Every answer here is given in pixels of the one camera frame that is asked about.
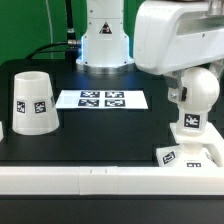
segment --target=marker sticker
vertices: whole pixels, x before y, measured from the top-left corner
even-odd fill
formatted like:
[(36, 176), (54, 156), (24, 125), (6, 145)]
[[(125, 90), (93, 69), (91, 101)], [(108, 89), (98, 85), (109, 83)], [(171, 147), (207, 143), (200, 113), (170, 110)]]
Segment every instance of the marker sticker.
[(104, 23), (102, 29), (100, 30), (100, 34), (112, 34), (111, 29), (107, 22)]

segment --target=cable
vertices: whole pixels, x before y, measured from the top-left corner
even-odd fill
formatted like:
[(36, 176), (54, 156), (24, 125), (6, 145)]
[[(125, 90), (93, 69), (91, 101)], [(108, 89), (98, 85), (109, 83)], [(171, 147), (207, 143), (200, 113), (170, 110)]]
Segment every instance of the cable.
[(35, 51), (35, 52), (33, 52), (32, 54), (28, 55), (28, 56), (26, 57), (26, 59), (32, 59), (32, 57), (33, 57), (34, 55), (36, 55), (36, 54), (61, 53), (61, 52), (65, 53), (66, 50), (64, 50), (64, 51)]
[(32, 59), (32, 57), (35, 55), (36, 52), (40, 52), (40, 51), (45, 50), (47, 48), (56, 47), (56, 46), (67, 46), (67, 45), (68, 45), (67, 42), (57, 42), (57, 43), (47, 44), (47, 45), (45, 45), (43, 47), (37, 48), (31, 54), (29, 54), (28, 56), (26, 56), (25, 59)]
[(51, 19), (51, 10), (49, 7), (49, 1), (45, 0), (45, 2), (46, 2), (46, 8), (47, 8), (49, 28), (50, 28), (50, 39), (51, 39), (51, 43), (53, 43), (54, 42), (54, 33), (53, 33), (53, 26), (52, 26), (52, 19)]
[(71, 0), (65, 0), (66, 7), (66, 18), (67, 18), (67, 40), (68, 43), (73, 45), (73, 42), (76, 41), (76, 33), (73, 26), (73, 16), (72, 16), (72, 3)]

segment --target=white plastic casing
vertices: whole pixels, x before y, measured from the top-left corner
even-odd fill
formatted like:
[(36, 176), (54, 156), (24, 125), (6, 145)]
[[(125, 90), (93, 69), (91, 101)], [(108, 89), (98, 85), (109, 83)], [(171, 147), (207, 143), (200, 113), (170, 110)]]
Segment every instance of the white plastic casing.
[(224, 58), (224, 18), (206, 17), (208, 2), (145, 1), (137, 14), (137, 67), (164, 74)]

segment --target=black tabletop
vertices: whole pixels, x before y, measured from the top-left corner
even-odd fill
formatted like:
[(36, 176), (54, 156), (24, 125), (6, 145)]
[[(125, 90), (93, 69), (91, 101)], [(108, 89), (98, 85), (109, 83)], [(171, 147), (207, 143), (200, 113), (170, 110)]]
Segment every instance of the black tabletop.
[[(142, 90), (148, 109), (58, 110), (60, 127), (41, 136), (12, 130), (14, 75), (49, 73), (54, 97), (61, 90)], [(209, 114), (224, 136), (223, 81)], [(13, 60), (0, 67), (0, 166), (157, 166), (158, 147), (175, 145), (169, 129), (178, 119), (162, 76), (144, 72), (94, 75), (64, 60)], [(1, 196), (1, 223), (223, 223), (222, 196)]]

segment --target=white block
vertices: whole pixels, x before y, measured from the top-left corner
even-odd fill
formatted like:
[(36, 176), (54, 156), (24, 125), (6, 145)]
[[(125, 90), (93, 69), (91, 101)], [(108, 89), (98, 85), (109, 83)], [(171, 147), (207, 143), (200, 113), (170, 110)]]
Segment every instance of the white block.
[(117, 194), (117, 167), (80, 167), (81, 195)]
[(119, 195), (223, 195), (224, 169), (119, 168)]
[(0, 194), (79, 194), (78, 173), (79, 167), (0, 167)]

